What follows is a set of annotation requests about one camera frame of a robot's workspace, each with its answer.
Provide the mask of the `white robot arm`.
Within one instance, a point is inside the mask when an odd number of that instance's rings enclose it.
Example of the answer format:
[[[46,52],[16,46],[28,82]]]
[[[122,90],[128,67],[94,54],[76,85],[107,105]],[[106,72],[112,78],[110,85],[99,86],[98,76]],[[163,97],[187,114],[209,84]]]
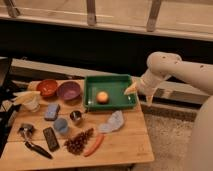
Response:
[[[213,171],[213,65],[183,61],[175,53],[153,52],[147,58],[146,72],[124,94],[140,92],[151,105],[158,85],[171,76],[209,95],[196,116],[183,171]]]

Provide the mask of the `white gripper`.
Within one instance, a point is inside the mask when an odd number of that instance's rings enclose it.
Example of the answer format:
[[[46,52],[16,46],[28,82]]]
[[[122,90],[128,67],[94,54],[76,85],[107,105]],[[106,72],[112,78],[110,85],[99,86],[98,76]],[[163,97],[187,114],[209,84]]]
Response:
[[[158,85],[169,78],[170,75],[156,75],[147,69],[137,82],[125,89],[124,94],[130,95],[138,91],[146,96],[147,105],[151,106]]]

